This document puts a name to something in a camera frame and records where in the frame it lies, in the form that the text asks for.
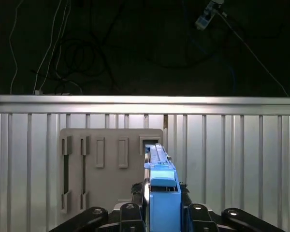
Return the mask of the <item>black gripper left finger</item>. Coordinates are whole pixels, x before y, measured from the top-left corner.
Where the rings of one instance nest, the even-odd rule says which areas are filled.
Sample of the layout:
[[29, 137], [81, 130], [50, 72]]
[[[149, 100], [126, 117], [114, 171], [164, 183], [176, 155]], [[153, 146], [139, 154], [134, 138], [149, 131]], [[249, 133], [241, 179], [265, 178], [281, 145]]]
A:
[[117, 204], [112, 212], [91, 207], [53, 228], [52, 232], [145, 232], [143, 184], [131, 187], [131, 202]]

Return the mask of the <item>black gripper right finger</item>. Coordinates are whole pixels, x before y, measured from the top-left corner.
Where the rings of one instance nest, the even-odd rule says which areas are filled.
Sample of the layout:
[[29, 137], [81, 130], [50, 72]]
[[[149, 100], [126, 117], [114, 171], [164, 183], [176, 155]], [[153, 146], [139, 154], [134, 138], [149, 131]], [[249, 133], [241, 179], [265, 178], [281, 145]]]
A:
[[181, 183], [183, 232], [283, 232], [282, 229], [239, 208], [220, 214], [205, 204], [193, 203], [187, 185]]

